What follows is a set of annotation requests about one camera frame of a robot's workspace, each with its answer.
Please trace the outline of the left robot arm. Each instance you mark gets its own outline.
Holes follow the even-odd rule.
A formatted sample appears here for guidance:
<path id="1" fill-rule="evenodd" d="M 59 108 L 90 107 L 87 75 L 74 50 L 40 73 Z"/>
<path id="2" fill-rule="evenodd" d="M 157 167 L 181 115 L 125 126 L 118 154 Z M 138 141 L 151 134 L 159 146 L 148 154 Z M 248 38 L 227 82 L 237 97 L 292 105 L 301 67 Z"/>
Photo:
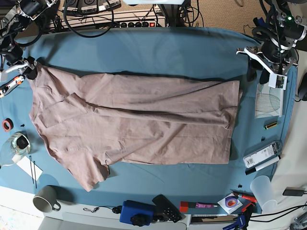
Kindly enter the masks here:
<path id="1" fill-rule="evenodd" d="M 307 2 L 305 0 L 260 1 L 266 18 L 254 20 L 253 37 L 260 46 L 247 46 L 237 49 L 237 54 L 248 57 L 247 80 L 253 81 L 260 70 L 260 84 L 285 90 L 287 73 L 298 65 L 295 51 L 297 42 L 307 35 Z"/>

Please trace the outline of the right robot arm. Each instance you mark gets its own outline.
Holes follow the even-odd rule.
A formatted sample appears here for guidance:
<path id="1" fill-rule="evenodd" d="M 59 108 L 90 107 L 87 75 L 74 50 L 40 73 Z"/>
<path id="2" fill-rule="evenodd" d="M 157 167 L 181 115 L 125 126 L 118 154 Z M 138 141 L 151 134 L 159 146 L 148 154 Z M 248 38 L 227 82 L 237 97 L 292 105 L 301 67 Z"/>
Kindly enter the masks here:
<path id="1" fill-rule="evenodd" d="M 42 36 L 46 24 L 46 11 L 57 4 L 56 0 L 19 0 L 1 20 L 0 29 L 0 81 L 7 80 L 8 74 L 18 71 L 27 78 L 36 68 L 33 57 L 24 58 L 24 48 L 33 45 Z M 39 33 L 36 38 L 28 43 L 20 44 L 15 37 L 26 30 L 32 23 L 38 24 Z"/>

